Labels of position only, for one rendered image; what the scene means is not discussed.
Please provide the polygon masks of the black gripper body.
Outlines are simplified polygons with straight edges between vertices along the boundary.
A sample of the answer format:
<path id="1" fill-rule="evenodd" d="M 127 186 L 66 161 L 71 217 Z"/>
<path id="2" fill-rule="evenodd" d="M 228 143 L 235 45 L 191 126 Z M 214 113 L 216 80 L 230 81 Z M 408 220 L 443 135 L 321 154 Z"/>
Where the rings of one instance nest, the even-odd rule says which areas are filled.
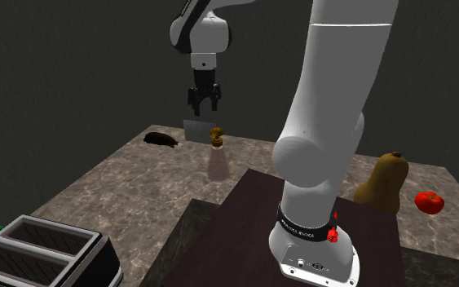
<path id="1" fill-rule="evenodd" d="M 215 70 L 194 70 L 195 86 L 188 89 L 188 104 L 200 103 L 203 99 L 216 96 L 221 99 L 221 88 L 215 82 Z"/>

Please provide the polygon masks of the grey flat square box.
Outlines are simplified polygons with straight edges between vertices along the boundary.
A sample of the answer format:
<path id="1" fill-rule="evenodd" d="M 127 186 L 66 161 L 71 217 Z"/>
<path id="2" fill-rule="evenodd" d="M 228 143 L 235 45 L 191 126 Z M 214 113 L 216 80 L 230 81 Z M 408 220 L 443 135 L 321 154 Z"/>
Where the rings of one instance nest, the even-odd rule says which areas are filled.
<path id="1" fill-rule="evenodd" d="M 200 144 L 211 144 L 210 132 L 216 125 L 203 121 L 184 120 L 185 140 Z"/>

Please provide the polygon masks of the dark brown eggplant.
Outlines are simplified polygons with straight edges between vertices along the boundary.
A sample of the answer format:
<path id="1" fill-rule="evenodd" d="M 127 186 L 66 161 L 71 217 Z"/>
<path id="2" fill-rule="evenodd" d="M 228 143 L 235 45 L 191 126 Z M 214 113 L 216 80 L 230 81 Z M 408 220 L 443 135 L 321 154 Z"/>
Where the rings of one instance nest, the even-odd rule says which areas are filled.
<path id="1" fill-rule="evenodd" d="M 147 144 L 163 145 L 171 148 L 174 148 L 179 144 L 179 142 L 172 136 L 160 132 L 147 133 L 144 136 L 143 141 Z"/>

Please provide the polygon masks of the pink spray bottle brown top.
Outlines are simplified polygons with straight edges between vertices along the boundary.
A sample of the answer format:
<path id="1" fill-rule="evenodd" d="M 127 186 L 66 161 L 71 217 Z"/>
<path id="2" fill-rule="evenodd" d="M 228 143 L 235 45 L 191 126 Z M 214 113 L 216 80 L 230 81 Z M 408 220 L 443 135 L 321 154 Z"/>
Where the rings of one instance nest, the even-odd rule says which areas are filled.
<path id="1" fill-rule="evenodd" d="M 207 172 L 209 180 L 214 182 L 222 182 L 230 174 L 225 151 L 223 150 L 223 135 L 224 131 L 220 127 L 215 127 L 210 131 L 212 147 Z"/>

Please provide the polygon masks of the dark brown robot stand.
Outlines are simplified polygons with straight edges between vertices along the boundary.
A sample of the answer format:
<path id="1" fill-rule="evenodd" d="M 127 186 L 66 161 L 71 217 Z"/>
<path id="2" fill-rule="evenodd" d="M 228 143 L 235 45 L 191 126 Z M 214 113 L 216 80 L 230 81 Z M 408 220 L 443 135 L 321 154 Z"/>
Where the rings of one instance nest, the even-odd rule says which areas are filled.
<path id="1" fill-rule="evenodd" d="M 268 246 L 283 185 L 247 170 L 221 205 L 191 200 L 139 287 L 313 287 Z M 333 208 L 360 258 L 356 287 L 406 287 L 396 217 L 341 197 Z"/>

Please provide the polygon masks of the tan butternut squash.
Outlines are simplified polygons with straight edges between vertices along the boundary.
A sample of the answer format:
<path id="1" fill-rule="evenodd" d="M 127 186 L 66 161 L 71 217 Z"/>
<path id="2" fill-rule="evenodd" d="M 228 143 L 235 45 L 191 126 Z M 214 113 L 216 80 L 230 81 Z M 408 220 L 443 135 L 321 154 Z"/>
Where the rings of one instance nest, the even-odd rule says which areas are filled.
<path id="1" fill-rule="evenodd" d="M 408 176 L 409 164 L 401 152 L 386 153 L 377 160 L 370 177 L 356 190 L 353 201 L 397 215 L 399 192 Z"/>

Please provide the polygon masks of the black silver two-slot toaster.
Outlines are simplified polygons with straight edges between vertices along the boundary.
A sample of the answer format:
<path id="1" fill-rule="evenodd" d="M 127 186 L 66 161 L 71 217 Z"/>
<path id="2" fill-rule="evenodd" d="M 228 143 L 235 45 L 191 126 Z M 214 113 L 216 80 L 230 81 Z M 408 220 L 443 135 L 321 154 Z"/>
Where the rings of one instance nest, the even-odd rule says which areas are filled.
<path id="1" fill-rule="evenodd" d="M 0 231 L 0 287 L 119 287 L 109 236 L 22 214 Z"/>

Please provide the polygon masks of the red tomato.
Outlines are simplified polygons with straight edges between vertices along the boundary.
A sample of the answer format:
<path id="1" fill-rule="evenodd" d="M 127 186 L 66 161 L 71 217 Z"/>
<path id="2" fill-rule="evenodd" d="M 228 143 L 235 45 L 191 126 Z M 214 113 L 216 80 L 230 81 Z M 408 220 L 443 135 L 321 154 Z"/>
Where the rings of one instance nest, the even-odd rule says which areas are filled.
<path id="1" fill-rule="evenodd" d="M 432 191 L 419 192 L 414 203 L 425 214 L 437 214 L 444 208 L 444 199 Z"/>

